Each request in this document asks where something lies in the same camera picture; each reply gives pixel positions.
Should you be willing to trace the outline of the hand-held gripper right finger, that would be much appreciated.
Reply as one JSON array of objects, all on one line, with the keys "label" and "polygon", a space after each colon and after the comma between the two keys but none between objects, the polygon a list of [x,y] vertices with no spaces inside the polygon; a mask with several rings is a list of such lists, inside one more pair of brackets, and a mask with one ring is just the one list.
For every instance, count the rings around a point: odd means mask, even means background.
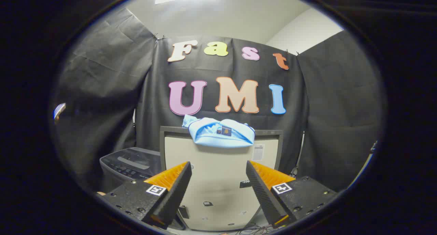
[{"label": "hand-held gripper right finger", "polygon": [[255,161],[247,161],[245,173],[273,228],[304,219],[338,196],[336,191],[311,177],[293,178]]}]

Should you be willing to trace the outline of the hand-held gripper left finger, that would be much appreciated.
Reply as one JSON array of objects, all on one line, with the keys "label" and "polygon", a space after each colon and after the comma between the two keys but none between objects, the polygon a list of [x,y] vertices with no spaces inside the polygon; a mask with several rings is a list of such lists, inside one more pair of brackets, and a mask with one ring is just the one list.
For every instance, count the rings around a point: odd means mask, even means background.
[{"label": "hand-held gripper left finger", "polygon": [[151,178],[127,180],[111,191],[97,192],[97,199],[136,223],[166,230],[177,216],[191,177],[187,161]]}]

